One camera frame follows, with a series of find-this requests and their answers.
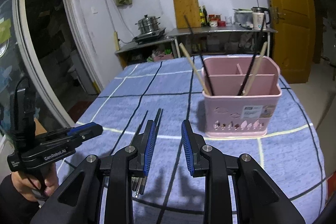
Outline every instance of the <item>wooden door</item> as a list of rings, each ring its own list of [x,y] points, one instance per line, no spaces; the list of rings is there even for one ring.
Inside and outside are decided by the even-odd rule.
[[[270,0],[273,11],[273,59],[289,83],[308,81],[315,44],[313,0]]]

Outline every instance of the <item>human hand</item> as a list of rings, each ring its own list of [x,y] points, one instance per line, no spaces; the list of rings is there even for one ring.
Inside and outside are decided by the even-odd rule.
[[[12,177],[12,183],[15,189],[27,200],[29,201],[37,201],[35,198],[32,189],[35,189],[35,187],[30,183],[27,176],[30,178],[31,182],[34,183],[34,185],[40,189],[41,183],[33,176],[27,175],[23,172],[13,172],[11,174]],[[52,163],[49,168],[49,172],[47,176],[44,179],[44,183],[47,186],[44,193],[47,196],[51,196],[55,190],[58,187],[58,177],[56,174],[56,164]]]

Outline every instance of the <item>yellow sticker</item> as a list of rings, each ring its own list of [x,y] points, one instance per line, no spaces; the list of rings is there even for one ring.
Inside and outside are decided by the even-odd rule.
[[[4,43],[11,37],[11,19],[7,19],[0,23],[0,44]]]

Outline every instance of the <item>silver screw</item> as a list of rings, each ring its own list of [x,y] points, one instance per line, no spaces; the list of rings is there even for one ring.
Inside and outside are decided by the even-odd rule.
[[[94,162],[96,160],[96,156],[95,155],[88,155],[86,157],[86,161],[87,162]]]
[[[129,145],[129,146],[125,147],[125,151],[127,153],[132,153],[134,150],[135,150],[135,147],[132,146],[132,145]]]
[[[241,159],[243,161],[250,161],[251,160],[251,156],[249,154],[242,154]]]
[[[203,145],[202,149],[205,151],[205,152],[210,152],[212,150],[212,146],[211,145]]]

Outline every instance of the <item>wooden cutting board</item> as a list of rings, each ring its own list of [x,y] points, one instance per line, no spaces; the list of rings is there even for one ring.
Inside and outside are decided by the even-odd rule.
[[[187,16],[189,24],[192,28],[198,28],[201,26],[198,0],[174,0],[174,9],[176,27],[178,29],[188,28],[184,15]]]

